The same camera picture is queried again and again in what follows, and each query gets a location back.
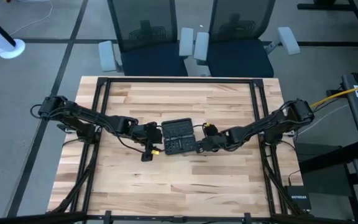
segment wooden table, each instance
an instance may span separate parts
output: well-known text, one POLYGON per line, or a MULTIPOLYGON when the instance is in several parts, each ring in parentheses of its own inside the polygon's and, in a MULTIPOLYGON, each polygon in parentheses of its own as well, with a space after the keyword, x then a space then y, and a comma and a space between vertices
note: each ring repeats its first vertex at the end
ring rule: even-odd
MULTIPOLYGON (((91 108, 97 79, 81 79, 76 97, 79 105, 91 108)), ((269 111, 279 108, 283 99, 278 80, 265 79, 264 85, 269 111)), ((255 121, 249 85, 240 83, 113 83, 106 114, 134 117, 140 124, 192 118, 193 125, 209 122, 219 130, 255 121)), ((202 139, 201 128, 195 128, 195 134, 197 140, 202 139)), ((68 135, 66 140, 75 138, 68 135)), ((284 140, 292 143, 290 138, 284 140)), ((143 149, 126 139, 124 142, 143 149)), ((74 186, 82 147, 75 142, 63 148, 49 210, 74 186)), ((299 170, 296 153, 285 144, 277 148, 283 183, 288 185, 288 175, 299 170)), ((301 174, 293 174, 291 182, 302 185, 301 174)), ((278 193, 272 186, 280 213, 278 193)), ((249 212, 252 217, 269 217, 258 139, 252 137, 235 152, 163 153, 151 162, 141 162, 138 152, 103 131, 88 214, 102 215, 106 210, 115 215, 241 217, 249 212)))

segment navy blue seat cushion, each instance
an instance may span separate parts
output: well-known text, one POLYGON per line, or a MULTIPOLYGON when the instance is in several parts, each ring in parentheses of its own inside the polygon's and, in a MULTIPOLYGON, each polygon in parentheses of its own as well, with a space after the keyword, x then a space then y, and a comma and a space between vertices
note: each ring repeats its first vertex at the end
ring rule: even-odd
POLYGON ((177 43, 158 44, 124 52, 121 59, 125 76, 187 76, 177 43))
POLYGON ((260 40, 234 40, 209 45, 212 77, 273 78, 274 72, 260 40))

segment white lamp base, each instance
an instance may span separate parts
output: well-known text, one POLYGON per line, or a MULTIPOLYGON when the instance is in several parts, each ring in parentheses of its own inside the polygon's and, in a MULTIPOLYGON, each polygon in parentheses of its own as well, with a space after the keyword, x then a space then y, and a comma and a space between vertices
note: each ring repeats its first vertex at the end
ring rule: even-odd
POLYGON ((0 56, 4 59, 12 59, 19 56, 25 49, 25 43, 23 40, 20 39, 14 39, 16 46, 13 51, 5 51, 0 48, 0 56))

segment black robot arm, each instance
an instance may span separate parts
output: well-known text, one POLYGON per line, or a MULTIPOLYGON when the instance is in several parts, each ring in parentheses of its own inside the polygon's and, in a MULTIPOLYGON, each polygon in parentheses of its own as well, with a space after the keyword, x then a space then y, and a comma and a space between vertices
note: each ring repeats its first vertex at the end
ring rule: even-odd
POLYGON ((198 141, 197 152, 219 149, 235 151, 256 134, 263 134, 264 143, 277 144, 283 133, 296 130, 310 124, 314 114, 309 104, 303 100, 288 101, 270 115, 244 127, 233 127, 218 132, 213 126, 205 127, 206 137, 198 141))
POLYGON ((63 123, 64 126, 60 126, 60 128, 76 131, 78 138, 88 144, 98 141, 100 131, 96 129, 97 126, 118 138, 131 139, 145 146, 145 152, 142 155, 143 161, 152 160, 152 150, 156 150, 153 144, 162 143, 162 133, 157 128, 156 122, 139 125, 139 121, 135 118, 107 116, 68 101, 64 96, 46 97, 38 115, 47 121, 63 123))

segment chair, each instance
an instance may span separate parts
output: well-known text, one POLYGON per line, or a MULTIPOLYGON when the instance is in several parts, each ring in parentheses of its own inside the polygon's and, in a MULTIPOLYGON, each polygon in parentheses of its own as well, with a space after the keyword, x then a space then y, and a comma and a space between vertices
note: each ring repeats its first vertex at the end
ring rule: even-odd
POLYGON ((212 77, 272 78, 267 55, 282 42, 289 54, 300 48, 288 27, 266 49, 265 32, 275 0, 214 0, 209 33, 197 33, 194 59, 208 65, 212 77))
POLYGON ((184 36, 191 35, 191 50, 189 43, 180 43, 184 52, 178 44, 175 0, 108 0, 108 5, 122 66, 116 62, 114 52, 111 53, 112 43, 100 43, 105 72, 123 70, 127 76, 188 76, 183 57, 193 54, 193 29, 182 29, 183 39, 188 41, 184 36))

